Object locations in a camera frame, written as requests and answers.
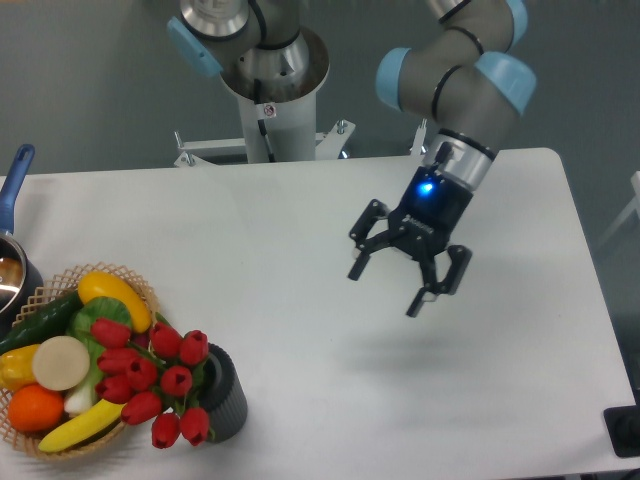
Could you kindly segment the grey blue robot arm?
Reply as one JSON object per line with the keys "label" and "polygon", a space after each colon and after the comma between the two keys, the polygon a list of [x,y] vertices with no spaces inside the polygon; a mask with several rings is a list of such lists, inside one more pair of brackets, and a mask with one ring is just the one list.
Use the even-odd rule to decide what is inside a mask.
{"label": "grey blue robot arm", "polygon": [[[414,152],[422,163],[398,206],[370,202],[352,229],[357,280],[385,248],[419,265],[422,287],[409,316],[456,292],[471,259],[450,237],[536,87],[510,49],[528,25],[521,1],[433,1],[439,37],[421,49],[396,48],[375,77],[387,106],[433,121],[437,134]],[[300,22],[296,1],[183,1],[167,24],[181,57],[220,77],[240,110],[252,163],[316,160],[316,94],[329,72],[324,42]]]}

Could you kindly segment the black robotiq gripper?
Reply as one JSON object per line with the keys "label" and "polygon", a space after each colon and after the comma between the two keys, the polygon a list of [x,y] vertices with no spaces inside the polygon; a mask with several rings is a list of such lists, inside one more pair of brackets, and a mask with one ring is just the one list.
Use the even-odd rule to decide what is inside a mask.
{"label": "black robotiq gripper", "polygon": [[[349,231],[358,255],[348,273],[357,281],[371,255],[392,246],[417,259],[423,286],[412,300],[406,315],[416,318],[427,302],[439,295],[454,295],[472,258],[464,245],[449,240],[473,193],[434,169],[419,167],[405,190],[399,205],[391,212],[377,199],[369,202]],[[377,222],[386,220],[387,229],[374,236],[369,233]],[[418,254],[418,239],[424,245]],[[446,251],[450,264],[442,280],[437,277],[436,256]]]}

